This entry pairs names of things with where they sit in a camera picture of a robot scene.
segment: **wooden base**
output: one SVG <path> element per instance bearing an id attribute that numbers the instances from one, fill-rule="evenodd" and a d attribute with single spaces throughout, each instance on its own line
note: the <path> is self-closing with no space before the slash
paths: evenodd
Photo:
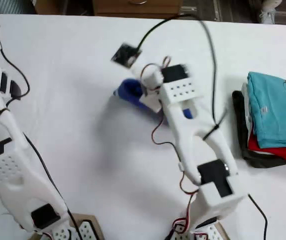
<path id="1" fill-rule="evenodd" d="M 99 225 L 97 218 L 94 215 L 86 215 L 86 214 L 78 214 L 78 213 L 72 213 L 72 214 L 73 214 L 73 217 L 75 218 L 77 226 L 80 226 L 82 224 L 83 220 L 90 220 L 94 226 L 94 230 L 97 233 L 98 240 L 104 240 L 104 236 L 103 236 L 101 227 Z M 73 222 L 71 220 L 69 220 L 69 224 L 71 226 L 74 226 Z M 32 237 L 29 240 L 40 240 L 41 237 L 42 237 L 42 235 L 35 233 L 32 235 Z"/>

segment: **white table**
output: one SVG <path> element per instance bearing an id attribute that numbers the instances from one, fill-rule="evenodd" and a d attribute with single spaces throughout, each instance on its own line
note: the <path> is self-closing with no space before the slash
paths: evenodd
<path id="1" fill-rule="evenodd" d="M 4 51 L 31 84 L 30 95 L 10 108 L 42 154 L 70 210 L 96 215 L 107 240 L 163 240 L 188 202 L 179 189 L 181 173 L 173 149 L 151 142 L 159 119 L 112 96 L 132 75 L 110 58 L 123 42 L 136 46 L 158 21 L 0 15 Z M 218 62 L 217 115 L 224 103 L 230 109 L 221 130 L 244 188 L 268 218 L 267 239 L 286 239 L 286 165 L 255 169 L 241 159 L 231 101 L 248 71 L 286 79 L 286 26 L 208 22 L 208 27 Z M 212 62 L 197 22 L 167 23 L 142 49 L 151 62 L 170 55 L 172 64 L 187 63 L 210 104 Z M 21 79 L 19 84 L 25 87 Z M 166 125 L 157 138 L 173 139 Z M 202 144 L 195 149 L 214 159 Z M 263 239 L 264 219 L 247 198 L 222 224 L 232 240 Z M 11 216 L 0 217 L 0 239 L 29 235 Z"/>

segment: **perforated plastic panel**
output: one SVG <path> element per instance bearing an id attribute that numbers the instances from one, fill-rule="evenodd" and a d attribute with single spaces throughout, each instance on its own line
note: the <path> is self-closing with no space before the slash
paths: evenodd
<path id="1" fill-rule="evenodd" d="M 197 89 L 191 78 L 164 83 L 160 88 L 164 104 L 178 103 L 198 96 Z"/>
<path id="2" fill-rule="evenodd" d="M 22 176 L 21 169 L 11 156 L 0 158 L 0 181 L 8 181 L 10 179 Z"/>

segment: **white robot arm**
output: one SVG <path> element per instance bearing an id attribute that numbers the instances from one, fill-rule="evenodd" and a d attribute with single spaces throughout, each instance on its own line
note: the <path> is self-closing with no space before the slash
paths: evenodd
<path id="1" fill-rule="evenodd" d="M 7 136 L 0 139 L 0 199 L 3 205 L 27 232 L 45 233 L 54 240 L 90 239 L 89 234 L 80 237 L 80 231 L 70 226 L 72 214 L 62 196 L 50 176 L 40 172 L 30 158 L 28 152 L 35 147 L 5 105 L 5 100 L 23 95 L 8 73 L 8 65 L 1 66 L 4 64 L 0 58 L 0 126 Z M 80 229 L 83 227 L 89 231 L 93 229 L 86 221 Z"/>
<path id="2" fill-rule="evenodd" d="M 246 192 L 240 183 L 235 159 L 219 129 L 204 140 L 217 159 L 197 163 L 202 156 L 195 154 L 194 137 L 204 139 L 215 123 L 186 67 L 151 66 L 144 74 L 138 74 L 146 65 L 141 54 L 131 66 L 131 71 L 145 88 L 158 88 L 158 99 L 175 138 L 180 159 L 179 169 L 198 186 L 197 197 L 190 205 L 189 216 L 189 230 L 194 232 L 228 215 L 246 196 Z M 190 110 L 192 119 L 185 117 L 185 109 Z"/>

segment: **white plastic bracket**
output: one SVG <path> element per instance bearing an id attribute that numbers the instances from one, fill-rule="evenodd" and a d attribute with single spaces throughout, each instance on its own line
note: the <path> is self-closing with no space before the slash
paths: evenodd
<path id="1" fill-rule="evenodd" d="M 225 240 L 214 224 L 202 227 L 197 231 L 187 231 L 185 233 L 174 232 L 170 240 L 206 240 L 206 236 L 203 234 L 207 234 L 208 240 Z"/>

